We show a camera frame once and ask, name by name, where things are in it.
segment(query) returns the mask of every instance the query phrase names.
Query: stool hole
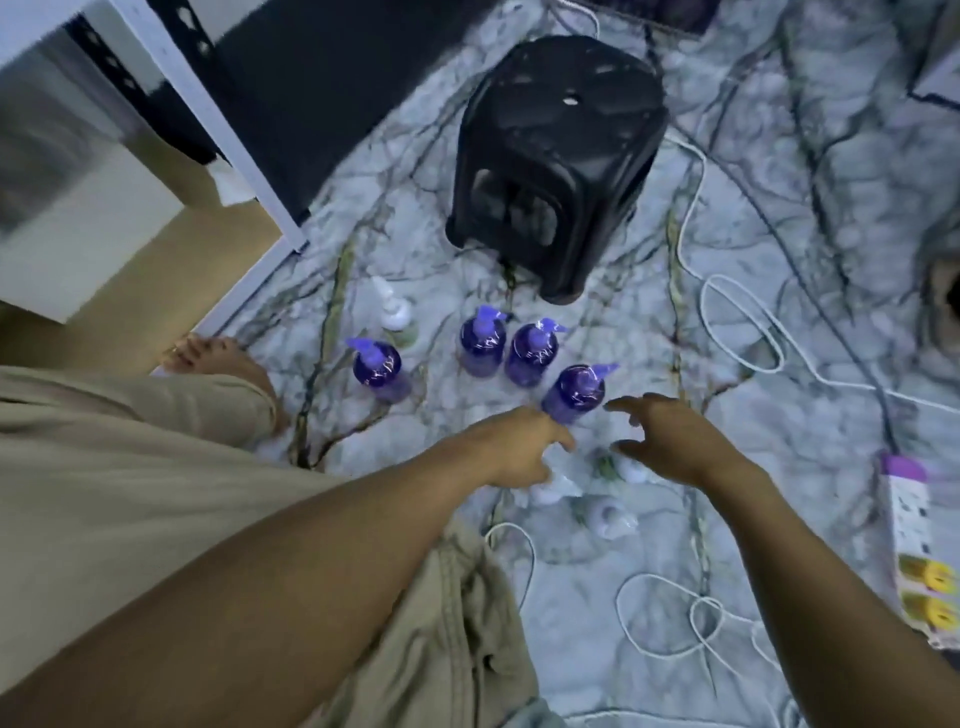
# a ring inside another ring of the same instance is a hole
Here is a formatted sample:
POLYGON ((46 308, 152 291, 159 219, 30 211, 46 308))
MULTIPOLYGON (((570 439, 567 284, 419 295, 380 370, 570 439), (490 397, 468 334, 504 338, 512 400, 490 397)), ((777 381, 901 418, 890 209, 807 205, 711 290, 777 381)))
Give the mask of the stool hole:
POLYGON ((530 242, 544 248, 557 234, 557 212, 536 192, 489 169, 473 178, 470 203, 480 214, 513 228, 530 242))

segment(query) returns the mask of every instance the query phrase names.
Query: white pump bottle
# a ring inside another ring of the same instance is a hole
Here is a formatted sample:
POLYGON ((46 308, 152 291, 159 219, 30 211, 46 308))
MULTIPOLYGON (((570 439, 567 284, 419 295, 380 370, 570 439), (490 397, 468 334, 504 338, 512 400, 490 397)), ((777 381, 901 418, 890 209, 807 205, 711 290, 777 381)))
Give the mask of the white pump bottle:
POLYGON ((416 343, 418 333, 413 305, 398 296, 394 287, 380 276, 372 276, 371 280, 380 298, 380 325, 387 340, 398 349, 409 349, 416 343))

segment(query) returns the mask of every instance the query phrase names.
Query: khaki trousers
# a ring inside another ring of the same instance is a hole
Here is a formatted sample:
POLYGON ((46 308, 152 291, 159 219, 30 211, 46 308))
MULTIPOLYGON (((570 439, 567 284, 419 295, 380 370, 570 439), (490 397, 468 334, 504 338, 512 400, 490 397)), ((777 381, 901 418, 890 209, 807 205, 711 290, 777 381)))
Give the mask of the khaki trousers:
MULTIPOLYGON (((341 483, 240 449, 273 418, 231 376, 0 368, 0 692, 228 536, 341 483)), ((510 586, 452 522, 306 724, 486 728, 536 694, 510 586)))

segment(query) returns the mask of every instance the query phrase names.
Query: foot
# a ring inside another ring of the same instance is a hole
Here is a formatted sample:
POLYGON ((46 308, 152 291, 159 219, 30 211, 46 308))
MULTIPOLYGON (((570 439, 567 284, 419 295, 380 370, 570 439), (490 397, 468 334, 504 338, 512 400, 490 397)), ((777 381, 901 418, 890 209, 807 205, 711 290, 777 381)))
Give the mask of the foot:
POLYGON ((240 348, 236 339, 228 336, 206 338, 188 333, 164 353, 160 366, 165 372, 177 375, 237 376, 262 389, 274 401, 274 434, 282 432, 290 424, 290 418, 280 406, 266 370, 240 348))

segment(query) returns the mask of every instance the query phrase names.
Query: black cable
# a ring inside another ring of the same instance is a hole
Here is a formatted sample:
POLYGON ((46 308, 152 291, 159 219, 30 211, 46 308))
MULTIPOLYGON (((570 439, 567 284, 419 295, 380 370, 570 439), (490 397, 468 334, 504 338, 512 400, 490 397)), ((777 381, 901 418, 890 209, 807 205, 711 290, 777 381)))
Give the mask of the black cable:
POLYGON ((693 134, 688 132, 686 129, 677 124, 676 119, 670 119, 670 124, 676 129, 683 137, 694 147, 696 147, 700 152, 710 160, 712 164, 715 164, 717 168, 723 172, 727 178, 733 182, 747 201, 753 206, 756 210, 756 214, 759 216, 760 220, 770 231, 770 234, 773 235, 774 240, 777 241, 777 245, 780 246, 780 251, 783 253, 783 257, 786 258, 787 265, 789 265, 790 270, 793 273, 794 278, 797 281, 797 285, 800 286, 800 289, 806 294, 806 297, 813 303, 813 307, 817 310, 817 313, 820 315, 820 318, 824 320, 824 323, 827 324, 827 327, 836 336, 837 340, 840 342, 840 345, 844 348, 844 351, 850 356, 853 364, 856 365, 856 368, 860 370, 860 373, 867 380, 867 383, 874 388, 874 396, 877 403, 880 405, 880 416, 883 420, 883 440, 886 444, 887 449, 890 450, 892 454, 900 454, 900 445, 897 443, 897 436, 894 434, 893 429, 893 418, 890 415, 890 402, 888 401, 887 394, 884 391, 883 387, 880 386, 879 381, 876 379, 876 376, 870 367, 859 357, 856 351, 853 350, 850 342, 844 337, 841 333, 839 327, 833 323, 833 320, 830 319, 827 312, 824 310, 824 307, 817 300, 816 296, 813 295, 813 292, 810 290, 809 286, 806 284, 803 275, 800 272, 800 266, 797 264, 796 259, 793 254, 790 253, 790 249, 787 248, 786 241, 780 236, 780 233, 777 231, 777 228, 774 227, 773 222, 770 218, 767 217, 766 213, 763 211, 763 208, 759 205, 753 193, 747 188, 747 186, 741 182, 727 167, 726 163, 715 157, 709 150, 707 150, 703 144, 697 141, 694 138, 693 134))

